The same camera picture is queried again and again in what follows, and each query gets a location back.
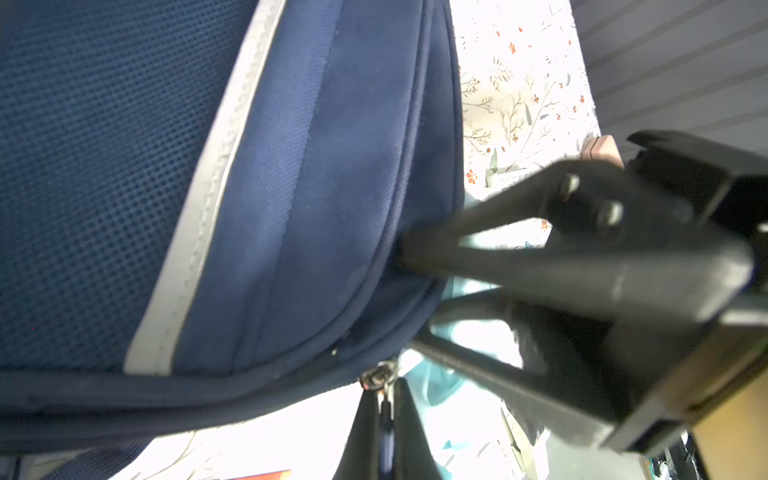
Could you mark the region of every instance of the gray piping trim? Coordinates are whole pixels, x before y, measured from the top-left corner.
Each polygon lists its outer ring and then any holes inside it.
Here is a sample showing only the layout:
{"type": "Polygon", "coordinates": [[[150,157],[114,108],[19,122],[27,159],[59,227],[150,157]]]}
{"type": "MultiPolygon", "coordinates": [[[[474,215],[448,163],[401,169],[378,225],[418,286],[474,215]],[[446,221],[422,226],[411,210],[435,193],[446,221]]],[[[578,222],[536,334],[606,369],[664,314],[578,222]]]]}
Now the gray piping trim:
{"type": "Polygon", "coordinates": [[[237,146],[286,0],[260,0],[211,125],[144,318],[123,364],[128,375],[169,376],[174,350],[213,238],[237,146]]]}

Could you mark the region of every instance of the navy blue backpack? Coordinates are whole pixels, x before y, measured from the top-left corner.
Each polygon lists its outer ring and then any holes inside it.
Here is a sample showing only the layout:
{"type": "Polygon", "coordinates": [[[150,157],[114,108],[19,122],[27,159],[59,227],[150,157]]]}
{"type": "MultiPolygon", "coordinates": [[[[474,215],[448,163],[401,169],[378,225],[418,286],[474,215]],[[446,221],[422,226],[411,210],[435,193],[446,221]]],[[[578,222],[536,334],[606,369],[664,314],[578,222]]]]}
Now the navy blue backpack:
{"type": "Polygon", "coordinates": [[[400,351],[463,205],[446,0],[0,2],[0,452],[250,419],[400,351]]]}

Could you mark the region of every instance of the mesh fabric panel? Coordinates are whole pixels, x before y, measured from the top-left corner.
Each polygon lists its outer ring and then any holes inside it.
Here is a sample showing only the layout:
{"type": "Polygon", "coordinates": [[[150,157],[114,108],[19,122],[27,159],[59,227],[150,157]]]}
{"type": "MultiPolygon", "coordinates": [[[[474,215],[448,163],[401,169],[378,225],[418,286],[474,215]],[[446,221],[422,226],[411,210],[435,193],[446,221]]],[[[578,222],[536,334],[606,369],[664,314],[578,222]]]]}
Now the mesh fabric panel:
{"type": "Polygon", "coordinates": [[[0,368],[121,369],[255,6],[13,5],[0,26],[0,368]]]}

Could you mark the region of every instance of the screw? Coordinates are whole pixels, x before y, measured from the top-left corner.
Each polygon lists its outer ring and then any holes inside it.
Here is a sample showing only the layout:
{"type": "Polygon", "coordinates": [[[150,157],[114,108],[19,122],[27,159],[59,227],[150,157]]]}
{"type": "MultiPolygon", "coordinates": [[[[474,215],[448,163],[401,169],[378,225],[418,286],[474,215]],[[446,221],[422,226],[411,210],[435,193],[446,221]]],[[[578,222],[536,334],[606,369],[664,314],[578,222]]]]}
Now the screw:
{"type": "Polygon", "coordinates": [[[615,227],[624,216],[624,205],[616,200],[610,200],[603,205],[598,213],[599,227],[615,227]]]}
{"type": "Polygon", "coordinates": [[[391,383],[396,377],[397,365],[387,360],[363,373],[359,380],[365,390],[377,390],[391,383]]]}
{"type": "Polygon", "coordinates": [[[567,202],[571,198],[571,195],[578,190],[578,185],[581,179],[578,175],[566,174],[562,183],[560,183],[560,199],[567,202]]]}

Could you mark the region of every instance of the metal rivet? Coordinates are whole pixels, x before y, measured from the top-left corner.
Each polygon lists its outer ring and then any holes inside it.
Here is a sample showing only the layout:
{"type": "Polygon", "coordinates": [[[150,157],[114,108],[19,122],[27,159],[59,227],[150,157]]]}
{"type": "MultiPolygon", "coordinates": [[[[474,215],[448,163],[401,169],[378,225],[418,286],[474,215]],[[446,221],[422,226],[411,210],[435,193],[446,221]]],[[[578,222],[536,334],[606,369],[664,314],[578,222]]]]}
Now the metal rivet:
{"type": "Polygon", "coordinates": [[[615,227],[624,217],[624,205],[621,202],[611,200],[605,203],[598,213],[598,225],[600,227],[615,227]]]}
{"type": "Polygon", "coordinates": [[[566,174],[562,183],[560,183],[560,200],[567,202],[571,195],[578,190],[578,185],[581,179],[578,175],[566,174]]]}

